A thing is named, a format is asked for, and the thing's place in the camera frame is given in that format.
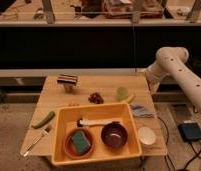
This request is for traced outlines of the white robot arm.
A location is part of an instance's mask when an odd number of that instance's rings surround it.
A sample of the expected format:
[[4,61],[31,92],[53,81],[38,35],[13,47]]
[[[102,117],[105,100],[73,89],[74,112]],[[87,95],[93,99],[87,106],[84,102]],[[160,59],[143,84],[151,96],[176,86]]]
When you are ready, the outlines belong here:
[[151,85],[156,85],[170,75],[201,114],[201,78],[185,65],[188,57],[189,52],[184,47],[162,47],[157,50],[156,60],[146,69],[145,76]]

